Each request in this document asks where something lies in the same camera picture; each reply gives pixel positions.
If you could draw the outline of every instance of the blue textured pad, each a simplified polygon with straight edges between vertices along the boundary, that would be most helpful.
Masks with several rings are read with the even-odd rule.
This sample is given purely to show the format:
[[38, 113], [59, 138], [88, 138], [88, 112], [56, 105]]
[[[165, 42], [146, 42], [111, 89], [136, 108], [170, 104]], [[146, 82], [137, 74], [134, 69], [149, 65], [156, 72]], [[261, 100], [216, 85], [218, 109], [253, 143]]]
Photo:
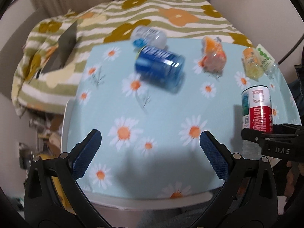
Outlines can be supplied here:
[[201, 133], [199, 142], [218, 178], [227, 180], [229, 178], [229, 168], [224, 157], [204, 132]]
[[76, 180], [84, 176], [87, 168], [89, 167], [100, 145], [101, 145], [101, 133], [98, 130], [95, 130], [95, 133], [92, 135], [88, 143], [83, 147], [82, 151], [79, 153], [78, 157], [73, 162], [72, 165], [73, 179]]

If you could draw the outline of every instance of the blue plastic bottle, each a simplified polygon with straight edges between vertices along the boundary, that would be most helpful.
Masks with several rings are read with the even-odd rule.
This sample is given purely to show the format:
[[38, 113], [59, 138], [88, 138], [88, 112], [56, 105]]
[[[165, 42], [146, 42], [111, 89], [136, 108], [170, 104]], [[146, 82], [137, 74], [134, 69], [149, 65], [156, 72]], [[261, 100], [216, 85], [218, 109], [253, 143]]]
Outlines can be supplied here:
[[182, 55], [145, 46], [138, 54], [135, 70], [144, 78], [152, 78], [168, 88], [174, 88], [181, 80], [184, 62]]

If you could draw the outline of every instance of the screw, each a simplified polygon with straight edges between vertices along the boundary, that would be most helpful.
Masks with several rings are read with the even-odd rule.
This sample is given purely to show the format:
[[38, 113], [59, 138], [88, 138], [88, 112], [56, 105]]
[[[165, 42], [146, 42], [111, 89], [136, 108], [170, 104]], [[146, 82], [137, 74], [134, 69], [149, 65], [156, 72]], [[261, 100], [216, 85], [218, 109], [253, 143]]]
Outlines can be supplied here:
[[235, 159], [240, 159], [240, 158], [241, 158], [241, 155], [239, 155], [239, 154], [233, 154], [233, 158], [235, 158]]
[[35, 156], [35, 157], [33, 158], [33, 161], [34, 161], [34, 162], [37, 162], [39, 159], [40, 159], [40, 156]]
[[60, 158], [65, 159], [69, 154], [64, 152], [60, 155]]
[[265, 163], [267, 163], [268, 162], [268, 158], [262, 157], [262, 161], [265, 162]]

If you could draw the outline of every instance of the light blue tablecloth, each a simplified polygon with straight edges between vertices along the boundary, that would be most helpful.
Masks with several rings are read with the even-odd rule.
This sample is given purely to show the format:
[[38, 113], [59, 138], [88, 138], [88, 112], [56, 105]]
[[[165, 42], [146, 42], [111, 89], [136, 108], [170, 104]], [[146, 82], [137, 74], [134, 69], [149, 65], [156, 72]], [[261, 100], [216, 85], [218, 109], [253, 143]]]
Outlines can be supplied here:
[[300, 123], [279, 70], [274, 80], [265, 75], [259, 82], [245, 78], [241, 62], [244, 46], [223, 43], [227, 63], [218, 79], [197, 63], [200, 40], [168, 39], [168, 46], [186, 57], [178, 93], [138, 79], [134, 73], [136, 52], [129, 41], [92, 49], [77, 91], [67, 145], [70, 151], [93, 128], [102, 133], [100, 149], [78, 180], [83, 189], [115, 197], [156, 199], [221, 186], [223, 181], [200, 148], [198, 136], [210, 130], [231, 152], [241, 151], [241, 92], [246, 87], [270, 87], [274, 123]]

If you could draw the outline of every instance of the bedspread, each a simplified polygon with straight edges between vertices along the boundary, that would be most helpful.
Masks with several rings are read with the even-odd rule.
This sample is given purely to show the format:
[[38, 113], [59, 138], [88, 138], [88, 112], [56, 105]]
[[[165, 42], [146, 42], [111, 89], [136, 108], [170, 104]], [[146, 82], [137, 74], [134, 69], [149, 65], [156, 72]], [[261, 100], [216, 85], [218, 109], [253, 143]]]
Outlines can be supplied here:
[[[77, 21], [77, 44], [64, 68], [40, 71], [58, 47], [58, 38]], [[168, 37], [219, 36], [224, 42], [252, 46], [206, 0], [125, 0], [99, 4], [83, 13], [45, 19], [29, 34], [13, 79], [12, 101], [19, 116], [26, 108], [63, 114], [74, 98], [93, 46], [127, 40], [139, 25], [165, 31]], [[108, 52], [114, 54], [117, 49]]]

